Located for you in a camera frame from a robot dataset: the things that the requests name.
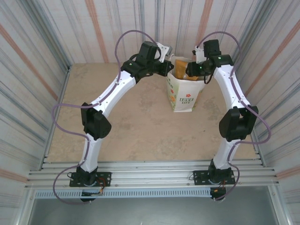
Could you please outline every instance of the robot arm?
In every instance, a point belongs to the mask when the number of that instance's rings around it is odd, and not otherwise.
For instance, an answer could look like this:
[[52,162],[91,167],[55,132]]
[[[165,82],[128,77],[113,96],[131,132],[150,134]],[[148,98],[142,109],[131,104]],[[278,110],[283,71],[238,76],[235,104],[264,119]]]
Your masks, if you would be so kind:
[[154,73],[167,76],[168,72],[174,67],[170,61],[165,60],[165,56],[169,55],[171,51],[172,48],[170,46],[145,41],[136,55],[135,61],[132,58],[124,62],[121,67],[119,82],[117,82],[118,78],[115,78],[109,87],[90,105],[99,103],[100,99],[107,95],[117,83],[116,88],[107,99],[93,108],[81,109],[84,131],[90,139],[87,157],[84,159],[88,144],[88,141],[85,140],[83,157],[80,161],[83,164],[76,170],[76,177],[78,177],[79,183],[83,186],[95,185],[101,144],[112,128],[107,120],[109,113],[123,95],[142,78]]
[[[240,85],[236,79],[235,73],[231,76],[233,70],[233,61],[230,55],[222,55],[219,49],[218,40],[209,40],[203,43],[204,56],[206,61],[191,62],[188,64],[186,73],[188,76],[208,76],[213,75],[218,82],[225,99],[227,113],[219,123],[219,131],[223,137],[219,150],[212,159],[207,171],[194,171],[195,184],[218,184],[222,181],[226,184],[234,184],[234,175],[231,170],[230,162],[237,150],[237,142],[244,140],[251,134],[255,124],[256,116],[247,110],[241,103],[243,101],[256,113],[256,106],[251,106],[245,98]],[[193,53],[197,58],[200,56],[200,49],[195,47]]]

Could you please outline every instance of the cable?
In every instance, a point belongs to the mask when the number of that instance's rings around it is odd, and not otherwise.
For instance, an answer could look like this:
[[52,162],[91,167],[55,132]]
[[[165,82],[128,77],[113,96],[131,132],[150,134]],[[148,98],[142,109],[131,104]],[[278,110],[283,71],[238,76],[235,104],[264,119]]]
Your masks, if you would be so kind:
[[67,173],[67,177],[72,178],[72,177],[69,175],[69,173],[72,173],[72,172],[68,172],[68,173]]
[[192,175],[189,176],[189,180],[194,180],[194,178],[191,179],[191,177],[194,175],[194,173],[192,173]]
[[229,154],[228,154],[228,157],[227,157],[227,162],[228,162],[228,164],[229,164],[230,166],[232,166],[232,167],[234,167],[234,168],[237,169],[237,171],[238,171],[238,177],[237,177],[237,179],[236,179],[235,184],[232,186],[232,188],[231,188],[228,192],[226,192],[226,193],[225,193],[224,195],[222,195],[221,197],[215,199],[215,200],[220,200],[220,199],[224,198],[225,196],[229,195],[229,194],[233,191],[233,189],[236,187],[236,185],[238,184],[239,179],[240,179],[240,170],[239,170],[239,168],[238,168],[236,165],[233,165],[233,164],[230,163],[230,156],[231,156],[231,154],[232,154],[232,152],[233,152],[235,146],[236,146],[237,144],[241,144],[241,143],[244,143],[244,144],[263,144],[263,143],[266,143],[266,142],[271,138],[272,132],[271,132],[271,128],[270,128],[270,126],[267,124],[267,122],[266,122],[260,115],[258,115],[254,110],[252,110],[247,104],[245,104],[245,103],[241,100],[241,97],[240,97],[240,95],[239,95],[239,93],[238,93],[238,91],[237,91],[237,89],[236,89],[235,84],[234,84],[234,81],[233,81],[233,73],[234,73],[236,67],[241,63],[241,60],[242,60],[242,58],[243,58],[241,46],[240,46],[238,40],[235,38],[235,36],[233,36],[233,35],[230,34],[230,33],[225,32],[225,31],[215,31],[215,32],[212,32],[212,33],[206,35],[206,36],[199,42],[199,44],[197,45],[197,47],[199,47],[200,44],[201,44],[206,38],[208,38],[209,36],[211,36],[211,35],[213,35],[213,34],[226,34],[226,35],[232,37],[232,39],[233,39],[233,40],[235,41],[235,43],[237,44],[238,49],[239,49],[239,53],[240,53],[240,58],[239,58],[239,60],[237,61],[237,63],[233,65],[233,68],[232,68],[232,70],[231,70],[231,72],[230,72],[230,82],[231,82],[231,84],[232,84],[233,90],[234,90],[236,96],[238,97],[240,103],[241,103],[247,110],[249,110],[254,116],[256,116],[256,117],[257,117],[257,118],[258,118],[258,119],[266,126],[266,128],[267,128],[267,130],[268,130],[268,132],[269,132],[269,133],[268,133],[268,137],[267,137],[265,140],[263,140],[263,141],[260,141],[260,142],[238,141],[238,142],[236,142],[236,143],[232,146],[232,148],[230,149],[230,152],[229,152]]
[[221,184],[219,185],[219,187],[217,187],[217,189],[215,191],[218,191],[218,189],[222,186],[222,183],[223,183],[223,181],[221,181]]
[[100,187],[101,187],[101,193],[103,194],[103,189],[104,189],[104,187],[102,186],[102,184],[100,183],[100,181],[98,180],[98,179],[96,179],[96,181],[98,182],[98,184],[100,185]]
[[205,83],[205,84],[209,84],[210,81],[211,81],[211,79],[212,79],[212,74],[210,75],[210,77],[209,77],[209,79],[208,79],[207,82],[206,82],[206,76],[204,76],[204,83]]
[[65,204],[70,204],[70,205],[82,205],[82,204],[87,204],[89,202],[81,202],[81,203],[78,203],[78,202],[67,202],[63,199],[61,199],[56,191],[55,191],[55,184],[57,182],[57,179],[59,178],[59,176],[61,176],[65,171],[67,170],[70,170],[70,169],[73,169],[73,168],[77,168],[77,167],[80,167],[84,164],[87,156],[88,156],[88,152],[89,152],[89,149],[90,149],[90,139],[87,135],[82,135],[80,133],[76,133],[76,132],[72,132],[72,131],[68,131],[68,130],[65,130],[64,128],[62,128],[60,125],[58,125],[57,121],[55,120],[55,116],[54,116],[54,113],[55,113],[55,109],[59,106],[68,106],[68,107],[73,107],[73,108],[80,108],[80,109],[89,109],[89,108],[93,108],[99,104],[101,104],[112,92],[113,90],[117,87],[119,81],[120,81],[120,78],[121,78],[121,63],[120,63],[120,60],[119,60],[119,57],[117,55],[117,49],[118,49],[118,45],[119,45],[119,42],[121,41],[121,39],[128,33],[130,32],[136,32],[136,33],[141,33],[145,36],[147,36],[153,43],[156,43],[155,40],[150,37],[148,34],[146,34],[145,32],[142,32],[140,30],[128,30],[126,31],[125,33],[123,33],[117,43],[116,43],[116,46],[115,46],[115,49],[114,49],[114,55],[116,57],[116,60],[117,60],[117,63],[118,63],[118,68],[119,68],[119,73],[118,73],[118,77],[117,77],[117,81],[116,83],[114,84],[114,86],[112,87],[112,89],[103,97],[100,99],[100,101],[96,104],[93,104],[93,105],[89,105],[89,106],[80,106],[80,105],[70,105],[70,104],[64,104],[64,103],[59,103],[59,104],[56,104],[53,108],[52,108],[52,113],[51,113],[51,118],[52,118],[52,121],[53,123],[55,124],[55,126],[60,129],[61,131],[65,132],[65,133],[68,133],[68,134],[71,134],[71,135],[77,135],[77,136],[81,136],[81,137],[84,137],[85,139],[87,139],[87,148],[86,148],[86,152],[85,152],[85,155],[83,157],[83,161],[77,165],[74,165],[74,166],[71,166],[71,167],[68,167],[66,169],[64,169],[63,171],[61,171],[59,174],[57,174],[56,178],[54,179],[54,182],[53,182],[53,186],[52,186],[52,190],[53,190],[53,193],[55,195],[55,197],[60,200],[61,202],[65,203]]
[[139,54],[139,53],[132,55],[132,56],[129,58],[129,60],[133,60],[138,54]]
[[103,186],[104,186],[103,188],[105,188],[105,187],[106,187],[105,179],[104,179],[104,178],[102,178],[102,177],[98,177],[98,179],[99,179],[99,180],[102,180],[102,182],[103,182]]

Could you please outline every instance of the metal frame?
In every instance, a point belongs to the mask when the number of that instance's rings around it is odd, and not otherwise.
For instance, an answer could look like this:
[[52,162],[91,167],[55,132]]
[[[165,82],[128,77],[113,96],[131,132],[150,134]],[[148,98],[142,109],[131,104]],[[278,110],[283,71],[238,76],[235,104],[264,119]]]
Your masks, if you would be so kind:
[[[60,92],[60,97],[58,98],[57,103],[62,103],[62,100],[65,96],[67,84],[68,84],[69,77],[70,77],[70,74],[71,74],[71,69],[72,69],[72,67],[70,67],[70,69],[67,71],[66,78],[65,78],[65,81],[62,85],[62,89],[61,89],[61,92]],[[59,114],[60,114],[60,107],[57,107],[56,112],[55,112],[55,116],[54,116],[56,120],[58,119]],[[48,135],[48,138],[47,138],[47,143],[46,143],[45,149],[44,149],[44,157],[43,157],[43,159],[41,160],[41,162],[38,166],[39,170],[42,169],[44,159],[47,157],[47,155],[49,153],[51,142],[52,142],[53,135],[54,135],[54,131],[55,131],[55,124],[52,123],[50,131],[49,131],[49,135]]]
[[35,196],[36,190],[24,190],[14,225],[27,225],[29,223]]
[[287,209],[280,186],[268,186],[275,214],[280,225],[293,225],[291,214]]
[[[273,168],[263,167],[260,158],[252,160],[234,160],[240,169],[239,186],[278,185]],[[167,162],[99,162],[98,171],[112,172],[111,188],[186,188],[194,186],[189,180],[192,171],[206,170],[210,161],[167,161]],[[76,163],[47,163],[42,171],[29,174],[25,189],[51,189],[56,175],[63,169]],[[56,182],[56,189],[73,189],[69,187],[68,172],[63,173]],[[201,186],[204,188],[216,185]]]
[[[82,190],[58,190],[60,198],[83,199]],[[133,189],[105,189],[102,194],[93,195],[93,198],[166,198],[166,197],[211,197],[209,187],[194,188],[133,188]],[[38,190],[35,199],[55,199],[52,190]]]
[[[258,138],[257,138],[257,134],[256,134],[256,131],[255,131],[255,129],[253,129],[252,130],[252,133],[251,133],[251,141],[252,142],[258,142]],[[253,145],[253,148],[255,149],[255,151],[257,151],[258,153],[259,153],[259,156],[260,156],[260,158],[261,158],[261,161],[262,161],[262,165],[263,166],[266,166],[266,161],[265,161],[265,159],[264,159],[264,156],[263,156],[263,154],[261,153],[261,150],[260,150],[260,147],[259,147],[259,145]]]

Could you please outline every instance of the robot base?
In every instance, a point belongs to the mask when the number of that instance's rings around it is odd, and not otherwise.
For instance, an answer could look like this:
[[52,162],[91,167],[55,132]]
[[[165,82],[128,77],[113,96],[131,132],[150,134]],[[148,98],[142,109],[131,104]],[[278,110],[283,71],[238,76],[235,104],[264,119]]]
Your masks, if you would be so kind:
[[211,184],[235,184],[235,178],[231,168],[220,170],[217,169],[211,160],[208,170],[193,171],[195,185]]
[[111,180],[111,172],[97,172],[97,168],[92,172],[86,172],[78,167],[76,172],[71,174],[69,185],[70,187],[109,187]]

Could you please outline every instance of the bag handle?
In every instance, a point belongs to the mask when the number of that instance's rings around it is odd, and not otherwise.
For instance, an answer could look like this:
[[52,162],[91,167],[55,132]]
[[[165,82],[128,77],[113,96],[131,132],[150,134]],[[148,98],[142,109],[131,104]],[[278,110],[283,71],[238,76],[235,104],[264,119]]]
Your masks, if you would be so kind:
[[169,58],[169,60],[171,61],[171,58],[174,56],[175,54],[173,53],[171,56],[170,56],[170,58]]

